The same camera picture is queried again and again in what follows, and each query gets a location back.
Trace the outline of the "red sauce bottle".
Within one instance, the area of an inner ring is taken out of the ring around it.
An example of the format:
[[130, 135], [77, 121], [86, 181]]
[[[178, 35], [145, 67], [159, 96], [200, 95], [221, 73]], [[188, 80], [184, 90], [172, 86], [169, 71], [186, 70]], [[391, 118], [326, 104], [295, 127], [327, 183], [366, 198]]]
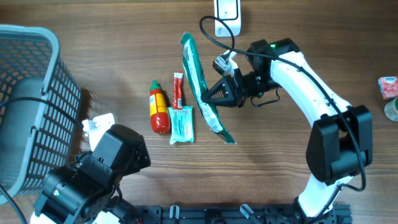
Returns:
[[170, 131], [170, 118], [168, 107], [165, 102], [164, 92], [156, 80], [152, 81], [150, 87], [150, 125], [153, 132], [165, 134]]

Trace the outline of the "red stick sachet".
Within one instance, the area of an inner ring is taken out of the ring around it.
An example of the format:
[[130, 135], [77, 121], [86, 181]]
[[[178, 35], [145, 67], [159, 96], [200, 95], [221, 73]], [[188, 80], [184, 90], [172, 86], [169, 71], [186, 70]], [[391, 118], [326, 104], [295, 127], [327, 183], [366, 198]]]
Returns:
[[181, 110], [182, 106], [182, 86], [183, 86], [184, 72], [174, 73], [174, 97], [172, 108], [174, 110]]

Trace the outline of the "teal wet wipes pack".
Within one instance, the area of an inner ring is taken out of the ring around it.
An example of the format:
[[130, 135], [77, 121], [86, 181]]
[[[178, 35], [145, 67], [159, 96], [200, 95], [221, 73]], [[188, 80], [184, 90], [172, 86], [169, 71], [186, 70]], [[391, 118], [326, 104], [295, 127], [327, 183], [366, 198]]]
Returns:
[[193, 107], [183, 106], [181, 110], [168, 107], [171, 123], [170, 145], [176, 142], [193, 142]]

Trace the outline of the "green 3M gloves package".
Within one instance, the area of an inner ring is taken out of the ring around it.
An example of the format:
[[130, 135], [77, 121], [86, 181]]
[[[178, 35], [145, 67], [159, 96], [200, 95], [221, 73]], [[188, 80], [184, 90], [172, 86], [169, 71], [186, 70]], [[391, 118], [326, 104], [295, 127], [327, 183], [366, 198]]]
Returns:
[[180, 44], [182, 45], [182, 63], [185, 76], [206, 124], [225, 144], [237, 144], [228, 130], [222, 125], [216, 106], [213, 103], [205, 103], [201, 99], [208, 91], [208, 86], [200, 62], [197, 45], [191, 33], [184, 32], [180, 39]]

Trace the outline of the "red small carton box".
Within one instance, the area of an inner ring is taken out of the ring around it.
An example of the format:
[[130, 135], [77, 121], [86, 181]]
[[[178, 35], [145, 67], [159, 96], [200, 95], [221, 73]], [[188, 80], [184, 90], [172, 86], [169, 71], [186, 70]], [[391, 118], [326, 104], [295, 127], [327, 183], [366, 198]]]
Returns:
[[382, 98], [384, 100], [397, 98], [398, 96], [397, 77], [381, 77], [378, 80], [378, 85], [380, 88]]

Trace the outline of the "green lid jar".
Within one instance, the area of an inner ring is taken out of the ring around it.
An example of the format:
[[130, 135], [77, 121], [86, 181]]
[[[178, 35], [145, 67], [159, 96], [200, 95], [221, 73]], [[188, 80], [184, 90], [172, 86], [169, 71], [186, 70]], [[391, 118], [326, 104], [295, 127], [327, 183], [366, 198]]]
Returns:
[[392, 101], [388, 102], [384, 107], [384, 114], [392, 121], [398, 121], [397, 104], [398, 98], [395, 98]]

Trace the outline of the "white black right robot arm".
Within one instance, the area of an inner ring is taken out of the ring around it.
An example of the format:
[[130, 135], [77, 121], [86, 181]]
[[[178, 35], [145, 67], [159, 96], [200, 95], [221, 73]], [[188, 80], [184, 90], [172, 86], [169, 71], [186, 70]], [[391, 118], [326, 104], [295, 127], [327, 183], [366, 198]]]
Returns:
[[247, 98], [279, 88], [290, 95], [312, 127], [305, 155], [311, 176], [295, 203], [303, 221], [317, 222], [331, 213], [341, 189], [365, 189], [364, 169], [373, 161], [372, 114], [335, 94], [291, 39], [258, 40], [244, 54], [253, 70], [243, 75], [228, 50], [213, 62], [220, 81], [201, 100], [241, 107]]

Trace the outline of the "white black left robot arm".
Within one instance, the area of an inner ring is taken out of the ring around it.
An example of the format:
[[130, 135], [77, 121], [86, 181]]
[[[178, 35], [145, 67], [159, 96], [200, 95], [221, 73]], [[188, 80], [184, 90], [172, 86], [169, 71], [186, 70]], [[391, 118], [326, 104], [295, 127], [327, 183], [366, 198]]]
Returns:
[[149, 167], [142, 135], [121, 124], [112, 125], [94, 151], [71, 164], [52, 169], [34, 203], [34, 214], [54, 223], [85, 223], [122, 203], [120, 181]]

